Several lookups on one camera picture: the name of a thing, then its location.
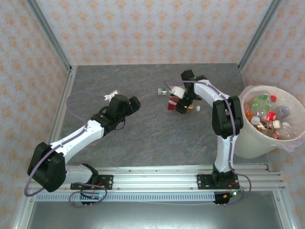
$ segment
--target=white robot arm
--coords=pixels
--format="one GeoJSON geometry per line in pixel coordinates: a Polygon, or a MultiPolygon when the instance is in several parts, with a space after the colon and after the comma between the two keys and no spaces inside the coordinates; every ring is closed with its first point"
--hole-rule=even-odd
{"type": "Polygon", "coordinates": [[[186,70],[181,74],[182,80],[185,81],[185,92],[181,96],[181,90],[171,91],[171,94],[180,98],[176,105],[176,111],[181,114],[186,113],[189,105],[194,100],[203,98],[212,108],[212,126],[217,134],[217,157],[213,167],[212,179],[215,188],[228,188],[230,183],[236,183],[237,177],[232,173],[233,168],[233,151],[234,145],[239,134],[240,129],[243,127],[242,110],[240,101],[237,96],[229,97],[228,95],[216,89],[209,80],[204,76],[195,77],[192,70],[186,70]],[[228,107],[224,101],[229,102],[230,108],[233,112],[235,136],[233,135],[232,121],[229,116],[228,107]]]}
{"type": "Polygon", "coordinates": [[[110,103],[69,136],[51,144],[42,142],[35,148],[28,168],[28,175],[38,162],[51,150],[55,150],[47,160],[37,168],[33,179],[47,191],[53,192],[62,184],[89,183],[97,185],[98,172],[88,164],[67,166],[68,161],[91,142],[98,140],[115,130],[125,118],[139,110],[141,104],[136,97],[127,97],[114,93],[106,96],[110,103]]]}

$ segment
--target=white connector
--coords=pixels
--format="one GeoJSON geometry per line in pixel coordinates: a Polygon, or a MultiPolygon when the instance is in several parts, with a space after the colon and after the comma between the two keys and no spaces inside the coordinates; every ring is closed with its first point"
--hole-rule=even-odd
{"type": "Polygon", "coordinates": [[[173,89],[170,91],[171,94],[177,96],[178,98],[182,99],[184,95],[185,90],[181,87],[173,87],[173,89]]]}
{"type": "Polygon", "coordinates": [[[117,90],[115,90],[115,91],[111,92],[110,94],[105,95],[104,96],[105,100],[110,102],[110,100],[118,93],[119,92],[117,90]]]}

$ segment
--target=trash bin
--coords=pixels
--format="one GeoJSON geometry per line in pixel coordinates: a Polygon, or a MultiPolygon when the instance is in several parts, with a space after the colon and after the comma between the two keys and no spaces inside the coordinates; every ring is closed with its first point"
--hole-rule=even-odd
{"type": "Polygon", "coordinates": [[[305,141],[305,109],[302,104],[288,92],[270,86],[248,86],[239,96],[242,111],[244,127],[236,140],[234,154],[242,158],[255,158],[276,148],[285,149],[293,152],[294,148],[305,141]],[[286,105],[290,109],[290,115],[284,119],[296,131],[296,136],[292,140],[277,140],[268,137],[257,129],[247,120],[245,116],[244,104],[252,104],[252,101],[260,92],[268,91],[270,95],[277,97],[276,105],[286,105]]]}

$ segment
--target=wall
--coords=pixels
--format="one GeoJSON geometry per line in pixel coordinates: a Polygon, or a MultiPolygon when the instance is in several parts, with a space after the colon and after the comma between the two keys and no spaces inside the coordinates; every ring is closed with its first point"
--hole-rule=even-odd
{"type": "Polygon", "coordinates": [[[38,0],[70,64],[236,62],[272,0],[38,0]]]}
{"type": "MultiPolygon", "coordinates": [[[[305,106],[305,2],[285,0],[265,32],[246,70],[246,85],[275,85],[305,106]]],[[[294,200],[295,215],[305,225],[305,146],[293,153],[269,153],[272,167],[283,171],[294,200]]]]}
{"type": "Polygon", "coordinates": [[[0,228],[11,228],[35,146],[47,141],[67,75],[25,0],[0,4],[0,228]]]}

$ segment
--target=gray countertop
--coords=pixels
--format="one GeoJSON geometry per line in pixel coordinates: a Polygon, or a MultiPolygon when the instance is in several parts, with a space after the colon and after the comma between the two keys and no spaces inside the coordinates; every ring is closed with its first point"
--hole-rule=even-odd
{"type": "MultiPolygon", "coordinates": [[[[169,95],[158,96],[163,80],[180,80],[180,74],[192,69],[204,75],[222,92],[239,95],[244,84],[236,64],[151,64],[79,66],[72,92],[89,91],[101,95],[119,90],[128,98],[137,96],[141,108],[126,118],[124,129],[112,131],[74,156],[69,164],[88,163],[93,167],[206,165],[216,159],[217,137],[212,129],[212,108],[198,101],[199,112],[179,114],[167,110],[169,95]]],[[[107,102],[77,94],[70,107],[89,119],[107,102]]],[[[66,113],[61,137],[82,126],[66,113]]],[[[267,163],[267,156],[247,160],[237,156],[234,163],[267,163]]]]}

